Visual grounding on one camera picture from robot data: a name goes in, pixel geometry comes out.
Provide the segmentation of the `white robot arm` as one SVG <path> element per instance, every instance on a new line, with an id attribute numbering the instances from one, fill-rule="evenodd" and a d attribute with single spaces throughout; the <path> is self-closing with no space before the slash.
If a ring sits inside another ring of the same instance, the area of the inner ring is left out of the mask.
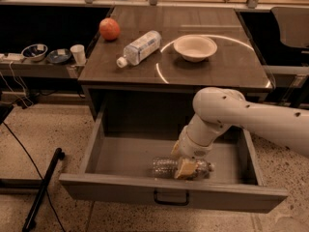
<path id="1" fill-rule="evenodd" d="M 213 142 L 231 126 L 250 131 L 281 147 L 309 157 L 309 111 L 247 101 L 232 89 L 204 88 L 196 93 L 194 115 L 171 152 L 176 179 L 191 179 Z"/>

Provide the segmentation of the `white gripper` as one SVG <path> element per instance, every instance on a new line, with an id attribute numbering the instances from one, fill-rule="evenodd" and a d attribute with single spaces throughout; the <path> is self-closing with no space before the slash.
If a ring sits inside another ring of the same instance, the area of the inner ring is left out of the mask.
<path id="1" fill-rule="evenodd" d="M 171 156 L 179 158 L 177 170 L 174 174 L 175 179 L 190 178 L 197 168 L 197 163 L 194 159 L 204 159 L 212 150 L 212 145 L 201 146 L 189 138 L 187 127 L 184 127 L 179 135 L 179 139 L 175 142 L 171 151 Z"/>

